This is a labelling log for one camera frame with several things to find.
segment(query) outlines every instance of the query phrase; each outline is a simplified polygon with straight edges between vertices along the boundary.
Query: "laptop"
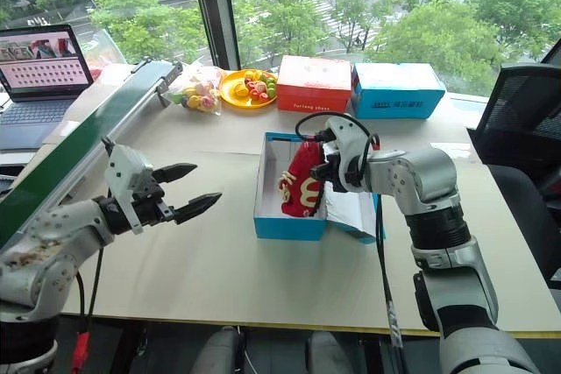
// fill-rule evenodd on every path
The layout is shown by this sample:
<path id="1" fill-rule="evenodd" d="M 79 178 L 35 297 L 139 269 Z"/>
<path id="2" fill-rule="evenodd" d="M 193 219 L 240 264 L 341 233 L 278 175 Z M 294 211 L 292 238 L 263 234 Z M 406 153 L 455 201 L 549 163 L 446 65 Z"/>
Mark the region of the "laptop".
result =
<path id="1" fill-rule="evenodd" d="M 0 151 L 38 149 L 93 83 L 70 25 L 0 31 L 0 82 L 12 105 L 0 114 Z"/>

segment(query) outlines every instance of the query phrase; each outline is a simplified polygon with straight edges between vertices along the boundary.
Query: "white wire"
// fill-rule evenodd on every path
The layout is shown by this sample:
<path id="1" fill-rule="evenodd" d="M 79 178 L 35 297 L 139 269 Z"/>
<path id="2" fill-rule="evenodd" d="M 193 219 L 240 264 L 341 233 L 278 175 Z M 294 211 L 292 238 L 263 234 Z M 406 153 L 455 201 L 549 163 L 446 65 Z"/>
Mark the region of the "white wire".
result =
<path id="1" fill-rule="evenodd" d="M 253 374 L 258 374 L 257 370 L 255 370 L 255 367 L 252 364 L 252 360 L 249 359 L 249 355 L 247 355 L 247 351 L 245 350 L 244 353 L 245 353 L 245 359 L 249 363 L 249 366 L 252 367 Z"/>

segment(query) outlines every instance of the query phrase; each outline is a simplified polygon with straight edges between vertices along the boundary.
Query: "green panel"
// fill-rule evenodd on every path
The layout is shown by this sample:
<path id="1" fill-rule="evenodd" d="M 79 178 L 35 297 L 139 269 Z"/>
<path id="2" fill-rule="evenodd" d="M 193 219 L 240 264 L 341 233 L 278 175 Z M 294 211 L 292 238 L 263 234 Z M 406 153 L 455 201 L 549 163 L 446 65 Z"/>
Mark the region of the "green panel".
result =
<path id="1" fill-rule="evenodd" d="M 138 69 L 0 202 L 0 248 L 75 165 L 115 128 L 148 89 L 168 76 L 173 68 L 174 65 L 166 61 L 151 61 Z"/>

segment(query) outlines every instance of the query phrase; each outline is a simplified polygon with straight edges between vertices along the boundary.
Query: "yellow plate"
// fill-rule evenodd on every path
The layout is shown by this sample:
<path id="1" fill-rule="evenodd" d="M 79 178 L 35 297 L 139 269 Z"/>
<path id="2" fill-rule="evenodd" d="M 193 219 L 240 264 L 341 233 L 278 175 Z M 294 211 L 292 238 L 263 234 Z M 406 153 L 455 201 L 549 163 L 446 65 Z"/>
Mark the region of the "yellow plate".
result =
<path id="1" fill-rule="evenodd" d="M 267 102 L 261 102 L 261 101 L 252 100 L 250 96 L 247 96 L 246 98 L 240 98 L 239 96 L 236 96 L 234 94 L 234 87 L 238 85 L 239 82 L 244 81 L 245 72 L 254 72 L 254 70 L 253 69 L 238 70 L 236 72 L 232 72 L 231 74 L 226 75 L 224 79 L 222 79 L 222 85 L 220 86 L 221 88 L 220 95 L 223 97 L 223 99 L 226 102 L 229 102 L 230 104 L 235 105 L 236 107 L 242 109 L 259 109 L 261 107 L 265 107 L 266 105 L 269 105 L 271 102 L 274 102 L 274 100 L 277 99 L 277 97 L 275 97 Z M 269 74 L 268 72 L 265 71 L 263 71 L 263 73 L 266 75 L 267 78 L 273 78 L 275 82 L 277 81 L 276 76 L 274 76 L 273 74 Z"/>

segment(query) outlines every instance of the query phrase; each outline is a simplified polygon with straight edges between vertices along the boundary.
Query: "floor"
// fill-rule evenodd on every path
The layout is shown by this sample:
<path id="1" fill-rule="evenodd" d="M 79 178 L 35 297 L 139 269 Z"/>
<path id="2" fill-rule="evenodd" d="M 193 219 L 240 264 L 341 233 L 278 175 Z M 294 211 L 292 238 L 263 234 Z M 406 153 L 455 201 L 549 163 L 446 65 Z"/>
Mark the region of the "floor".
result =
<path id="1" fill-rule="evenodd" d="M 71 355 L 75 345 L 75 318 L 63 317 L 58 341 L 59 355 L 55 373 L 70 372 Z M 189 368 L 206 340 L 220 327 L 207 325 L 151 323 L 147 345 L 137 356 L 131 374 L 189 373 Z M 89 360 L 83 374 L 110 371 L 120 330 L 98 323 L 92 328 Z M 311 334 L 308 330 L 250 328 L 247 332 L 247 352 L 259 374 L 303 374 L 306 372 L 304 346 Z M 336 333 L 357 374 L 366 374 L 364 346 L 353 333 Z M 561 340 L 522 340 L 542 374 L 561 372 Z M 433 374 L 439 371 L 438 340 L 409 338 L 405 347 L 410 374 Z M 247 361 L 245 373 L 255 374 Z"/>

